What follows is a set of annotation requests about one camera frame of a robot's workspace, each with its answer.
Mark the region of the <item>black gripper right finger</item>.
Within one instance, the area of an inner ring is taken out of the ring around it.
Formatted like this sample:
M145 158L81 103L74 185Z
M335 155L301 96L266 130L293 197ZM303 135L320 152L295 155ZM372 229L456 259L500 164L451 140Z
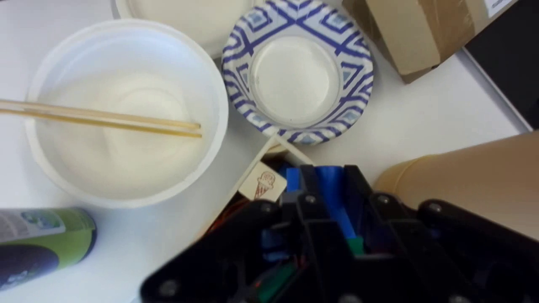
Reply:
M345 206L365 254L350 265L364 303L539 303L539 243L429 199L409 209L343 169Z

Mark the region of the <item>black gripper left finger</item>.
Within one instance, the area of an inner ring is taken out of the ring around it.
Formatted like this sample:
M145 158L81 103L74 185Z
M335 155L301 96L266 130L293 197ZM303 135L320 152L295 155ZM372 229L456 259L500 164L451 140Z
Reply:
M276 202L258 199L140 286L141 303L337 303L354 261L320 172L286 172Z

